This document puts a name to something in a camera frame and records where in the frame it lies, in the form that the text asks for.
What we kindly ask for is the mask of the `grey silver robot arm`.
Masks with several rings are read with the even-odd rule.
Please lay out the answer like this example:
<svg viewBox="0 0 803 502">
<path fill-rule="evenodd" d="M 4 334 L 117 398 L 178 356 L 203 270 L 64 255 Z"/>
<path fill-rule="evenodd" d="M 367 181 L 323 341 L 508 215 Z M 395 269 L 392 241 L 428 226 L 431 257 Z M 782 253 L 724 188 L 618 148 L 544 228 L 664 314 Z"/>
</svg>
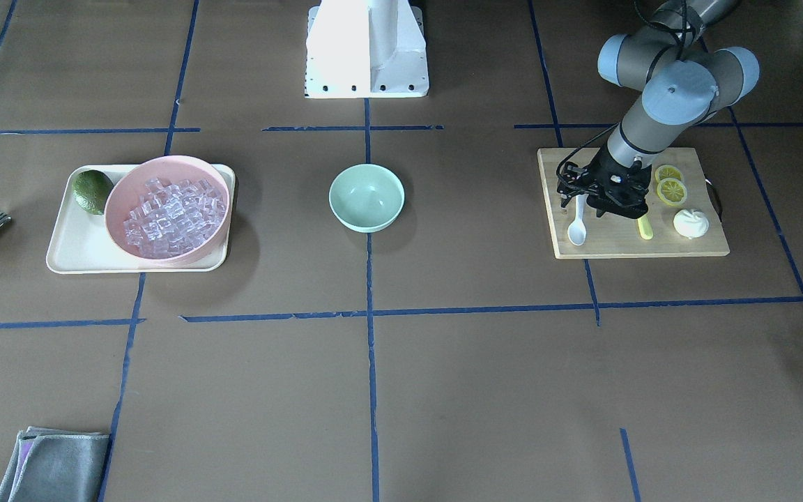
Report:
<svg viewBox="0 0 803 502">
<path fill-rule="evenodd" d="M 584 196 L 598 216 L 636 220 L 649 210 L 657 157 L 685 130 L 704 123 L 756 88 L 760 65 L 744 47 L 705 53 L 694 43 L 736 1 L 667 1 L 632 34 L 609 38 L 598 56 L 607 82 L 640 92 L 586 165 L 566 157 L 556 169 L 561 206 Z"/>
</svg>

